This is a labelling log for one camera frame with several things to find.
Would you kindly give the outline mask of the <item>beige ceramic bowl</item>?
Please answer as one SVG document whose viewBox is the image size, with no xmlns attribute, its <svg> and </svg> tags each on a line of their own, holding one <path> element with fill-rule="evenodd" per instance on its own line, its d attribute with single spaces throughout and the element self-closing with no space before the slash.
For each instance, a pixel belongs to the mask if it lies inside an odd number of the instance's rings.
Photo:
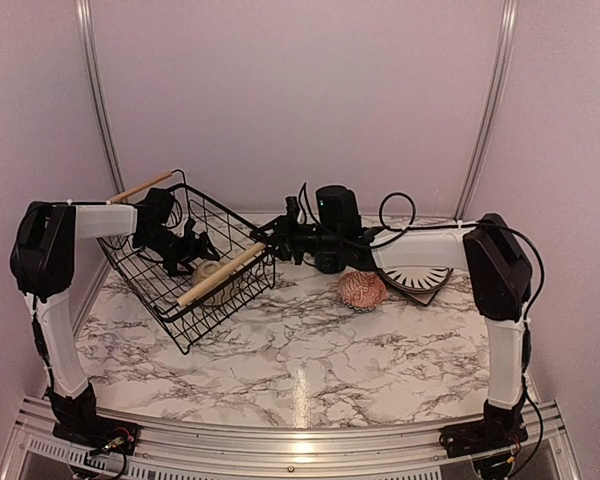
<svg viewBox="0 0 600 480">
<path fill-rule="evenodd" d="M 191 285 L 193 287 L 197 286 L 225 265 L 226 263 L 224 261 L 205 260 L 201 262 L 192 275 Z M 234 281 L 225 284 L 228 279 L 229 276 L 225 275 L 213 285 L 212 289 L 209 291 L 210 296 L 202 302 L 204 306 L 212 307 L 224 305 L 236 294 L 238 285 Z"/>
</svg>

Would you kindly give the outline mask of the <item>black wire dish rack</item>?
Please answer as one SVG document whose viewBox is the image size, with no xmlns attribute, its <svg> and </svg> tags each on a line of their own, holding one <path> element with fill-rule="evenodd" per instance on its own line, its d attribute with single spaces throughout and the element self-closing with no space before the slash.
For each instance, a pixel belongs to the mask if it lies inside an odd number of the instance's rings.
<svg viewBox="0 0 600 480">
<path fill-rule="evenodd" d="M 250 232 L 256 228 L 252 220 L 238 214 L 209 195 L 188 185 L 185 173 L 173 170 L 146 186 L 130 190 L 130 204 L 144 199 L 150 188 L 166 189 L 176 203 L 167 227 L 182 235 L 185 222 L 196 221 L 194 232 L 206 232 L 219 257 L 226 265 L 193 287 L 192 275 L 169 277 L 159 256 L 149 249 L 134 249 L 128 236 L 105 237 L 99 244 L 113 270 L 159 323 L 182 353 L 225 319 L 246 306 L 257 295 L 275 284 L 275 259 L 265 246 L 256 244 Z M 210 296 L 213 285 L 225 275 L 238 287 L 224 305 L 206 307 L 202 302 Z"/>
</svg>

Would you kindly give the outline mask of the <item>dark blue mug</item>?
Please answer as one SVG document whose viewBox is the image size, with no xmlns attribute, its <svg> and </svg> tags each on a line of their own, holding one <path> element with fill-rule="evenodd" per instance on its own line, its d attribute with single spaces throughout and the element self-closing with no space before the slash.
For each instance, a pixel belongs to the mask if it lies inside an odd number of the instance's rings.
<svg viewBox="0 0 600 480">
<path fill-rule="evenodd" d="M 314 265 L 324 274 L 338 274 L 347 268 L 346 258 L 338 253 L 317 252 L 314 256 Z"/>
</svg>

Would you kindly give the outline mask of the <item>blue white patterned bowl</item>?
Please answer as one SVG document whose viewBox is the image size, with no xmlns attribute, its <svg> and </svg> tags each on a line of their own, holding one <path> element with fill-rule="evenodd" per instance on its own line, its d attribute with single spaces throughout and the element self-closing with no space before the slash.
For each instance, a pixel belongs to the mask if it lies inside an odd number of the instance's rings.
<svg viewBox="0 0 600 480">
<path fill-rule="evenodd" d="M 366 312 L 374 310 L 386 300 L 387 289 L 375 273 L 351 271 L 338 280 L 337 295 L 348 308 Z"/>
</svg>

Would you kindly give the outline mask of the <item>white round plate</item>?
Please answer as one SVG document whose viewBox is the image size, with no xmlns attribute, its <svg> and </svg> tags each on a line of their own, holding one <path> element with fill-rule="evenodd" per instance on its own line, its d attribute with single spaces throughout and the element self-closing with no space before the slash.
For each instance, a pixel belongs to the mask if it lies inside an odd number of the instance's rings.
<svg viewBox="0 0 600 480">
<path fill-rule="evenodd" d="M 380 278 L 392 288 L 416 294 L 440 290 L 452 273 L 452 269 L 442 267 L 394 267 L 378 271 Z"/>
</svg>

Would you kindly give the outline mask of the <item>square floral plate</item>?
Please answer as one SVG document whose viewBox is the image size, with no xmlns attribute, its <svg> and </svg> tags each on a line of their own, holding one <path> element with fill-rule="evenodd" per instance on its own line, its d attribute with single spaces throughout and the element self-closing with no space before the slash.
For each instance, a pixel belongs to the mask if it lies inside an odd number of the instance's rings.
<svg viewBox="0 0 600 480">
<path fill-rule="evenodd" d="M 453 272 L 449 268 L 409 268 L 405 276 L 406 296 L 420 305 L 428 306 L 449 282 Z"/>
</svg>

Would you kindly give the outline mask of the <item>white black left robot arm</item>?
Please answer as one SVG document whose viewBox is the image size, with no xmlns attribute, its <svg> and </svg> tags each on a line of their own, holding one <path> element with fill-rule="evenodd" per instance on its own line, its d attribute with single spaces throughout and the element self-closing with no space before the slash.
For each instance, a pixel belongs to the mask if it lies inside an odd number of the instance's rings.
<svg viewBox="0 0 600 480">
<path fill-rule="evenodd" d="M 55 433 L 84 445 L 99 445 L 131 430 L 98 415 L 92 384 L 78 358 L 71 325 L 69 289 L 80 239 L 128 236 L 136 248 L 154 251 L 171 277 L 196 259 L 219 254 L 207 234 L 187 226 L 182 235 L 166 225 L 175 199 L 151 188 L 136 204 L 125 191 L 104 202 L 31 203 L 19 225 L 10 270 L 32 317 L 36 350 L 47 372 L 47 395 Z"/>
</svg>

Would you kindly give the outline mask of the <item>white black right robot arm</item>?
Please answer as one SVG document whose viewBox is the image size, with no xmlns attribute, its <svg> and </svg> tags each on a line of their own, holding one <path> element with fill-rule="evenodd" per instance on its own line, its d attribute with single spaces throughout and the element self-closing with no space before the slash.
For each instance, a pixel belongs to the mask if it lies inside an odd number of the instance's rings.
<svg viewBox="0 0 600 480">
<path fill-rule="evenodd" d="M 488 396 L 481 419 L 444 427 L 440 443 L 453 457 L 525 440 L 522 408 L 528 398 L 525 374 L 531 355 L 528 312 L 535 297 L 532 265 L 519 244 L 523 235 L 498 214 L 468 224 L 365 227 L 352 190 L 341 185 L 319 189 L 316 212 L 300 205 L 305 197 L 288 197 L 285 214 L 253 229 L 251 238 L 278 259 L 295 263 L 310 254 L 364 272 L 441 267 L 468 273 L 475 307 L 488 331 Z"/>
</svg>

